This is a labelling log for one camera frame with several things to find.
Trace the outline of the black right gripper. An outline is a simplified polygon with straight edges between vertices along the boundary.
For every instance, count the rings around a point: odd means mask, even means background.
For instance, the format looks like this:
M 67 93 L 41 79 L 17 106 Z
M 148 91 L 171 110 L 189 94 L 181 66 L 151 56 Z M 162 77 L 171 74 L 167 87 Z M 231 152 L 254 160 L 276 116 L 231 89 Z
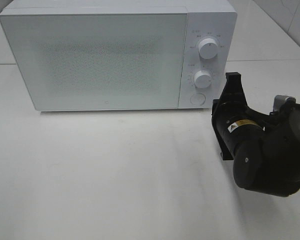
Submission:
M 265 132 L 248 114 L 239 72 L 226 72 L 219 99 L 212 103 L 211 123 L 223 161 L 233 160 L 233 178 L 246 190 L 272 190 L 273 180 L 263 151 Z

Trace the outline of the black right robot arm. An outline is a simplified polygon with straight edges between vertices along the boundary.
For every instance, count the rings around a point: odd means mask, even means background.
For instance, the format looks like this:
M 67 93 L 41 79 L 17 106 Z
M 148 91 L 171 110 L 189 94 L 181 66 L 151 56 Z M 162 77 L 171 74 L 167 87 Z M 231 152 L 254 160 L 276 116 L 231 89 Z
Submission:
M 300 104 L 288 95 L 274 98 L 264 114 L 250 108 L 238 72 L 213 101 L 211 123 L 225 161 L 233 161 L 236 185 L 279 197 L 300 189 Z

